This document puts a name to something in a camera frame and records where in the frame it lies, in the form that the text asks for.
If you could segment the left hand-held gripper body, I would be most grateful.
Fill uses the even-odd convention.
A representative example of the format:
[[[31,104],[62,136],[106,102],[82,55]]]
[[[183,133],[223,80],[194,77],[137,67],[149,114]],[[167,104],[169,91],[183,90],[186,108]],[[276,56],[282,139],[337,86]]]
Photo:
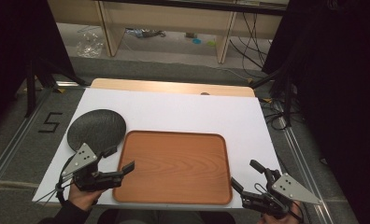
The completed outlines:
[[[83,143],[76,153],[68,159],[61,171],[61,182],[72,180],[81,191],[114,189],[121,186],[125,176],[123,171],[103,173],[99,171],[101,160],[92,149]]]

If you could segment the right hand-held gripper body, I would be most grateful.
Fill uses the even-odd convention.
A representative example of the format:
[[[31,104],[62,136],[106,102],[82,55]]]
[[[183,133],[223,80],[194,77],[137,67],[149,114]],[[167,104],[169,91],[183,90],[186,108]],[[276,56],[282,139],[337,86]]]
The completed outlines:
[[[240,195],[242,207],[261,212],[275,218],[284,218],[287,215],[299,218],[292,211],[295,202],[320,204],[320,199],[301,185],[292,176],[281,175],[278,170],[265,169],[266,187],[255,183],[254,188],[259,193],[243,191]]]

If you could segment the person's left hand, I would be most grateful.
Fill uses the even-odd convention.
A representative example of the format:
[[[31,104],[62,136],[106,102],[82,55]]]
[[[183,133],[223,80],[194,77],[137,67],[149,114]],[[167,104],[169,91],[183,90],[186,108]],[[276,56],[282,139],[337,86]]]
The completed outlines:
[[[98,191],[81,191],[75,184],[70,186],[68,201],[83,211],[90,211],[93,204],[98,201],[103,190]]]

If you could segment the brown wooden tray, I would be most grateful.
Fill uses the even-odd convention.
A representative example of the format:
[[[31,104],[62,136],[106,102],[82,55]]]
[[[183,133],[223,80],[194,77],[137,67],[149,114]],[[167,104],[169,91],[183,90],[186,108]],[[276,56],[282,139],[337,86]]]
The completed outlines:
[[[224,138],[214,133],[131,131],[120,168],[135,169],[113,190],[120,203],[226,205],[233,198]]]

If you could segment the black metal stand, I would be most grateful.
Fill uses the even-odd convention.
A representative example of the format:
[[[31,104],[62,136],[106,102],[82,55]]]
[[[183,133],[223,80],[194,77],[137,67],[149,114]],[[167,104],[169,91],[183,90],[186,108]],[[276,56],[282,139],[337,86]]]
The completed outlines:
[[[36,57],[26,64],[26,90],[27,90],[27,110],[25,117],[28,118],[36,110],[36,80],[44,88],[55,88],[58,86],[54,74],[63,75],[81,87],[88,87],[90,82],[78,77],[70,61],[68,66],[62,66],[43,57]]]
[[[249,86],[255,90],[269,81],[273,82],[269,94],[274,98],[279,96],[284,98],[283,118],[285,127],[291,127],[292,79],[288,69],[281,67],[267,77],[251,82]]]

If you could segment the white foam board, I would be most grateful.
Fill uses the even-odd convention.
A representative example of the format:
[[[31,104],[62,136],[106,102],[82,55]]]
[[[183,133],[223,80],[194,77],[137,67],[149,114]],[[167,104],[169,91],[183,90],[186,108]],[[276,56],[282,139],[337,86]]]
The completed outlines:
[[[258,192],[255,183],[266,184],[265,177],[249,166],[254,159],[270,169],[279,169],[278,159],[267,130],[259,101],[255,97],[175,94],[151,91],[115,91],[87,89],[75,111],[72,123],[82,114],[99,108],[119,112],[127,130],[217,133],[226,142],[231,176],[245,190]],[[33,202],[54,189],[59,172],[74,154],[66,141],[67,134],[50,163]],[[224,205],[175,203],[119,203],[106,191],[100,207],[169,210],[230,211],[241,209],[241,199],[234,190],[232,200]]]

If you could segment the black curtain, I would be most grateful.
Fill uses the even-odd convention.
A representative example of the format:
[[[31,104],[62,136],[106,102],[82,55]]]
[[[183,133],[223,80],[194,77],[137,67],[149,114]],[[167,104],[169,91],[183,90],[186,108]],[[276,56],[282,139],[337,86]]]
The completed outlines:
[[[370,224],[370,0],[289,0],[265,73],[283,69],[360,224]]]
[[[45,86],[75,71],[48,0],[0,0],[0,118],[31,65]]]

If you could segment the clear crumpled plastic bag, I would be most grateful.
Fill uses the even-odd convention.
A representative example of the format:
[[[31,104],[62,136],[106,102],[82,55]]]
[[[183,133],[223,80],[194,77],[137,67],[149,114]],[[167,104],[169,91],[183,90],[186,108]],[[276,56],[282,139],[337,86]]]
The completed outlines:
[[[84,33],[77,43],[77,55],[84,58],[98,58],[101,56],[104,42],[101,37],[91,31]]]

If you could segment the crumpled plastic wrapper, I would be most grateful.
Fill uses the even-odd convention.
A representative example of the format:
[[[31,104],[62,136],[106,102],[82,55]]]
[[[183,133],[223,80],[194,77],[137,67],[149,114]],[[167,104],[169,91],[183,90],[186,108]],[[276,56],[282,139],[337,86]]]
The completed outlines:
[[[148,38],[154,36],[166,37],[166,32],[160,30],[126,28],[125,33],[128,35],[133,35],[137,38]]]

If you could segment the light wooden shelf unit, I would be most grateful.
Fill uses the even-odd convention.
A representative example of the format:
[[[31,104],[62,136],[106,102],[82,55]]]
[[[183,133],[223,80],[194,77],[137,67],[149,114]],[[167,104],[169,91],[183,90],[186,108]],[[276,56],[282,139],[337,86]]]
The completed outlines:
[[[102,28],[107,55],[117,54],[126,28],[214,35],[218,62],[225,61],[229,38],[249,36],[272,39],[281,18],[262,12],[213,11],[185,7],[163,7],[94,0],[48,0],[59,23],[96,25]]]

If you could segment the metal floor rail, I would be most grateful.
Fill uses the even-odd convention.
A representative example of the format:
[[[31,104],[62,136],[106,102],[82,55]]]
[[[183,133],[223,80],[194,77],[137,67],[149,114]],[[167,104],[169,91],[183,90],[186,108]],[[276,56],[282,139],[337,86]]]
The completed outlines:
[[[20,86],[0,119],[0,198],[34,197],[83,92],[38,86],[36,107],[28,112],[27,88]]]
[[[281,103],[274,102],[273,107],[282,114],[284,113],[284,108]],[[305,187],[310,190],[316,197],[320,199],[320,204],[313,204],[316,215],[319,218],[321,224],[334,224],[330,211],[327,207],[326,202],[323,200],[320,189],[317,185],[317,181],[313,176],[310,166],[306,161],[306,157],[300,147],[295,133],[291,125],[291,118],[286,117],[284,114],[278,118],[279,128],[284,132],[286,140],[288,142],[293,160],[298,169],[298,173],[302,177],[302,181]]]

